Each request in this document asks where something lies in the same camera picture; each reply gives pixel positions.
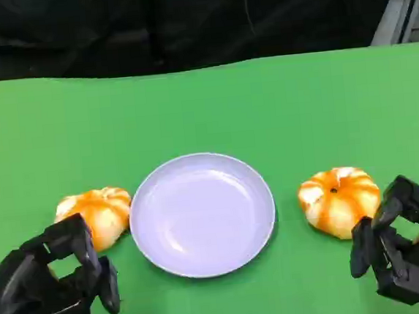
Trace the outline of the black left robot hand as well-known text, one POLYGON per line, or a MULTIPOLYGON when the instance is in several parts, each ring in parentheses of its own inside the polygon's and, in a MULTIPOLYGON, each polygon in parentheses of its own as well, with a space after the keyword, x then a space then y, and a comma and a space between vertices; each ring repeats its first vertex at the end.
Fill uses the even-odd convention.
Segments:
POLYGON ((81 214, 47 227, 0 263, 0 314, 119 314, 117 270, 94 249, 81 214))

